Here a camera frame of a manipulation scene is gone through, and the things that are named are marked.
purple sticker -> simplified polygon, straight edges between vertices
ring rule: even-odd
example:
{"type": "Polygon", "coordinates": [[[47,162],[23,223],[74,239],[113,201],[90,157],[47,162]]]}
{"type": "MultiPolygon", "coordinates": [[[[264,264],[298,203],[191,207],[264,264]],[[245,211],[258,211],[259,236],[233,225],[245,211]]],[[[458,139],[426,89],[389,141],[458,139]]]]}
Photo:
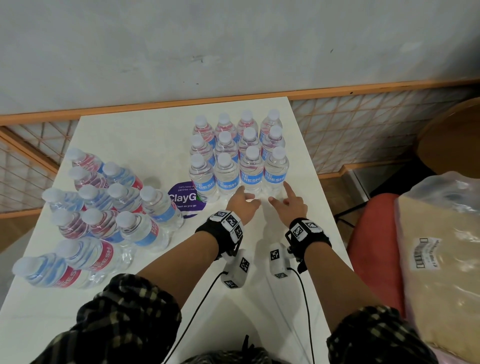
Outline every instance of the purple sticker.
{"type": "Polygon", "coordinates": [[[182,212],[183,218],[191,218],[205,208],[206,203],[199,200],[192,181],[177,183],[170,188],[168,194],[182,212]]]}

sleeve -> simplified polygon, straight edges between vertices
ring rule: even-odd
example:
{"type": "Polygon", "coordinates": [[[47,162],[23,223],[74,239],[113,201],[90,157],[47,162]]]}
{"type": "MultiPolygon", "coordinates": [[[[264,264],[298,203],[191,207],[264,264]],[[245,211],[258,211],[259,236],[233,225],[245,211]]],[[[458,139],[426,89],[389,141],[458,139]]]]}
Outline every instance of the sleeve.
{"type": "Polygon", "coordinates": [[[387,306],[364,307],[347,316],[327,339],[327,346],[331,364],[438,364],[415,330],[387,306]]]}
{"type": "Polygon", "coordinates": [[[33,363],[160,363],[181,321],[175,299],[148,280],[119,274],[84,304],[77,324],[57,335],[33,363]]]}

wire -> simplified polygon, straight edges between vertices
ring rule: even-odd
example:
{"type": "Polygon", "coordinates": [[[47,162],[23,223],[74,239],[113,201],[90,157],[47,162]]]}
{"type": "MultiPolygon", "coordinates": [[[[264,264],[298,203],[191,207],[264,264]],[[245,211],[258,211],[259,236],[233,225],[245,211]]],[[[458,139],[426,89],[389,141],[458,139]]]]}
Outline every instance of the wire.
{"type": "Polygon", "coordinates": [[[198,309],[200,308],[200,306],[202,305],[202,303],[205,301],[205,298],[207,298],[208,294],[210,293],[213,285],[215,284],[215,282],[217,281],[217,279],[220,278],[220,276],[222,274],[228,274],[228,272],[222,272],[220,273],[214,280],[213,280],[213,283],[212,285],[210,286],[210,288],[208,289],[207,293],[205,293],[205,296],[203,297],[203,299],[200,301],[200,304],[198,305],[197,309],[195,310],[195,312],[193,313],[193,316],[192,318],[190,319],[190,322],[188,323],[187,327],[185,328],[183,334],[180,336],[180,339],[177,341],[177,344],[173,347],[172,351],[170,352],[170,355],[168,356],[167,359],[165,359],[164,363],[166,363],[170,357],[172,356],[173,352],[175,351],[175,349],[177,348],[177,346],[180,344],[180,341],[183,339],[183,337],[185,336],[185,333],[187,332],[188,328],[190,327],[190,324],[192,323],[193,319],[195,318],[195,315],[197,314],[198,312],[198,309]]]}
{"type": "Polygon", "coordinates": [[[312,362],[313,362],[313,364],[315,364],[315,357],[313,355],[312,328],[310,327],[310,311],[308,309],[307,294],[305,293],[305,287],[303,286],[303,282],[301,281],[300,274],[298,274],[298,272],[293,268],[288,267],[287,269],[291,270],[293,273],[295,273],[297,275],[297,277],[300,280],[301,288],[303,290],[303,296],[305,297],[305,306],[307,306],[308,334],[310,335],[310,349],[312,351],[312,362]]]}

person's right hand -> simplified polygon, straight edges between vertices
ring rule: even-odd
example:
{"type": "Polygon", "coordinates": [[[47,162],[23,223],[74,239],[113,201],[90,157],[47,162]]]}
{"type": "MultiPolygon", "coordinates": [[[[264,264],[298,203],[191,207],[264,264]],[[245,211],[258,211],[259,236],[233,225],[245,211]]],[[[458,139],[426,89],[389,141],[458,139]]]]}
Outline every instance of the person's right hand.
{"type": "Polygon", "coordinates": [[[287,191],[287,198],[283,200],[283,203],[278,201],[274,197],[269,197],[268,202],[275,208],[278,213],[278,217],[283,224],[290,228],[290,223],[296,218],[306,218],[308,206],[303,203],[303,198],[297,197],[295,192],[287,182],[283,182],[285,191],[287,191]]]}

plastic bottle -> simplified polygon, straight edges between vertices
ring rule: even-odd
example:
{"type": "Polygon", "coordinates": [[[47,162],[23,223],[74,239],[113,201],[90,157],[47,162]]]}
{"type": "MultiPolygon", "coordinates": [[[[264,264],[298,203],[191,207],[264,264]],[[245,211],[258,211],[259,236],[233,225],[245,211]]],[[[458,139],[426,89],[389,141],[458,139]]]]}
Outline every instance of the plastic bottle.
{"type": "Polygon", "coordinates": [[[190,155],[195,153],[200,153],[206,162],[210,163],[212,166],[215,165],[215,154],[213,153],[212,146],[208,144],[201,135],[192,135],[190,137],[192,142],[192,147],[190,148],[190,155]]]}
{"type": "Polygon", "coordinates": [[[82,220],[79,212],[57,210],[52,214],[51,221],[59,227],[60,234],[66,239],[93,236],[88,225],[82,220]]]}
{"type": "Polygon", "coordinates": [[[262,154],[262,144],[260,143],[257,132],[252,127],[248,127],[245,129],[245,131],[243,132],[243,137],[239,141],[240,159],[243,158],[243,155],[247,151],[247,148],[250,146],[257,147],[260,150],[260,154],[262,154]]]}
{"type": "Polygon", "coordinates": [[[243,137],[243,132],[246,128],[253,128],[255,133],[258,134],[258,123],[253,118],[253,114],[250,110],[244,110],[241,113],[240,121],[237,124],[239,140],[243,137]]]}
{"type": "Polygon", "coordinates": [[[264,141],[264,138],[268,135],[272,126],[275,125],[283,126],[280,121],[280,112],[277,109],[271,109],[260,125],[260,142],[264,141]]]}
{"type": "Polygon", "coordinates": [[[132,262],[130,252],[97,238],[62,240],[53,251],[73,269],[115,273],[125,271],[132,262]]]}
{"type": "Polygon", "coordinates": [[[237,128],[235,127],[235,125],[232,124],[232,122],[230,121],[230,116],[226,112],[222,112],[218,116],[218,124],[215,128],[215,137],[217,143],[219,140],[218,135],[221,132],[230,132],[230,134],[232,135],[232,140],[238,144],[239,135],[237,134],[237,128]]]}
{"type": "Polygon", "coordinates": [[[48,203],[52,212],[59,209],[71,212],[86,209],[83,199],[77,192],[65,192],[58,188],[51,187],[43,191],[42,198],[48,203]]]}
{"type": "Polygon", "coordinates": [[[275,197],[282,191],[283,181],[290,163],[285,148],[277,146],[265,161],[263,188],[269,196],[275,197]]]}
{"type": "Polygon", "coordinates": [[[148,215],[120,212],[117,224],[124,239],[152,252],[165,250],[169,243],[168,233],[148,215]]]}
{"type": "Polygon", "coordinates": [[[235,163],[239,161],[239,148],[237,143],[232,139],[232,136],[229,132],[220,132],[218,135],[218,140],[215,147],[215,155],[218,158],[218,155],[221,153],[228,153],[232,157],[232,160],[235,163]]]}
{"type": "Polygon", "coordinates": [[[195,117],[195,126],[193,127],[192,134],[200,134],[203,139],[208,144],[210,144],[212,149],[215,149],[215,131],[213,130],[212,126],[207,122],[207,118],[204,115],[198,115],[197,117],[195,117]]]}
{"type": "Polygon", "coordinates": [[[260,156],[260,150],[250,146],[240,161],[240,179],[245,186],[245,192],[257,196],[262,190],[263,175],[264,161],[260,156]]]}
{"type": "Polygon", "coordinates": [[[232,160],[230,154],[221,153],[218,155],[214,171],[220,193],[227,196],[234,194],[239,187],[238,163],[232,160]]]}
{"type": "Polygon", "coordinates": [[[151,186],[145,186],[140,191],[140,197],[142,198],[144,211],[158,223],[161,228],[165,228],[168,231],[175,231],[183,225],[183,215],[168,194],[156,190],[151,186]]]}
{"type": "Polygon", "coordinates": [[[190,179],[197,190],[198,197],[203,202],[214,202],[218,199],[214,170],[210,163],[205,162],[201,154],[190,157],[190,179]]]}
{"type": "Polygon", "coordinates": [[[86,208],[96,208],[100,211],[117,210],[113,207],[113,198],[108,194],[106,188],[96,188],[86,184],[78,190],[78,195],[85,202],[86,208]]]}
{"type": "Polygon", "coordinates": [[[89,172],[103,173],[103,162],[94,154],[71,147],[65,153],[65,158],[72,161],[72,167],[80,166],[89,172]]]}
{"type": "Polygon", "coordinates": [[[78,191],[82,186],[91,184],[98,188],[108,187],[107,179],[103,174],[89,172],[80,166],[73,167],[68,171],[68,176],[74,180],[75,189],[78,191]]]}
{"type": "Polygon", "coordinates": [[[41,256],[24,256],[18,259],[12,273],[23,277],[35,287],[86,289],[99,285],[107,276],[105,273],[76,270],[67,265],[62,257],[55,253],[41,256]]]}
{"type": "Polygon", "coordinates": [[[143,182],[132,172],[132,170],[120,167],[113,162],[105,163],[103,166],[103,173],[107,177],[108,185],[120,183],[124,186],[137,188],[139,190],[144,186],[143,182]]]}
{"type": "Polygon", "coordinates": [[[114,183],[108,188],[107,192],[113,198],[113,206],[118,212],[144,212],[142,209],[140,191],[136,188],[126,187],[120,183],[114,183]]]}
{"type": "Polygon", "coordinates": [[[272,154],[275,147],[282,146],[285,148],[285,139],[282,136],[282,128],[278,125],[272,126],[270,133],[264,138],[262,142],[262,158],[267,158],[272,154]]]}
{"type": "Polygon", "coordinates": [[[115,222],[118,211],[100,211],[90,208],[82,214],[82,220],[90,228],[92,235],[118,246],[127,246],[128,242],[120,234],[120,229],[115,222]]]}

